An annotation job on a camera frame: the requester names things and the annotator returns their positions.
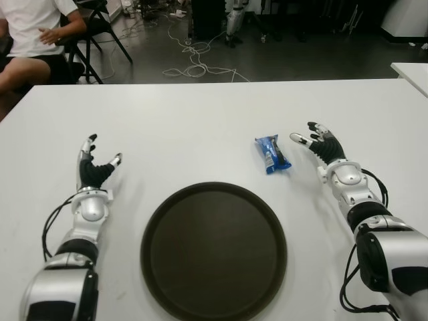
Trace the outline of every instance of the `white shirt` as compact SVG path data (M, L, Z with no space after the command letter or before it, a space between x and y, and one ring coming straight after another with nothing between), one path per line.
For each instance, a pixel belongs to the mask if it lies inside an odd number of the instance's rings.
M60 26L61 13L65 16L77 9L73 0L0 0L0 19L9 23L13 47L9 57L58 55L63 47L44 45L39 28Z

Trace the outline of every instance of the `round tray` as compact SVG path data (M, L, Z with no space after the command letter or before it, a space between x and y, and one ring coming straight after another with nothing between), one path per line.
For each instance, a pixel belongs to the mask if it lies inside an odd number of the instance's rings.
M141 268L157 302L186 321L244 321L278 292L286 270L284 232L258 196L226 183L175 193L154 213Z

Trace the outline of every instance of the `black shorts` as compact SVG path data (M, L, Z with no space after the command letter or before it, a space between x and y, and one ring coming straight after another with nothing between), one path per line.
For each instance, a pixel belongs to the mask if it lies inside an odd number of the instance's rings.
M63 55L36 56L29 58L40 59L47 63L51 70L51 76L48 83L49 85L73 84L70 69L66 58ZM5 69L6 65L11 62L12 59L13 57L0 59L0 72Z

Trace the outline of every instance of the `chair leg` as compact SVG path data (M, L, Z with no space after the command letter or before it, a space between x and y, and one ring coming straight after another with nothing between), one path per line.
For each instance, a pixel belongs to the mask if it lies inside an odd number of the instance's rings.
M102 49L101 49L100 45L98 45L98 42L96 42L96 41L95 41L95 39L94 39L93 37L91 37L91 41L92 41L92 43L97 47L97 49L98 49L100 52L102 52Z
M91 41L86 39L86 66L91 65ZM86 81L89 82L89 73L86 73Z
M101 78L95 72L95 70L93 69L93 67L89 64L89 60L87 60L86 57L83 56L83 53L80 51L79 47L76 45L74 49L75 49L77 55L79 56L79 58L83 61L84 65L86 66L86 79L89 79L89 73L88 73L88 71L89 71L95 77L96 81L100 85L102 85L103 82L102 82Z
M114 41L118 44L119 48L125 54L126 58L128 58L129 62L133 64L134 62L132 61L132 58L129 56L128 52L126 51L126 49L124 48L124 46L121 44L119 38L113 32L113 29L110 29L109 34L112 35Z
M68 69L70 71L70 74L72 75L74 83L78 82L78 79L76 79L76 75L73 73L73 60L74 60L74 48L70 48L70 53L68 54Z

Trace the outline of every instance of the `blue snack bag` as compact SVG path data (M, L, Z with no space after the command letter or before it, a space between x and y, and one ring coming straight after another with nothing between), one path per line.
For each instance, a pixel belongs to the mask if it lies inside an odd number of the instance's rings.
M277 169L288 169L291 167L290 162L282 154L276 144L278 135L256 138L255 141L261 146L265 155L266 173L272 174Z

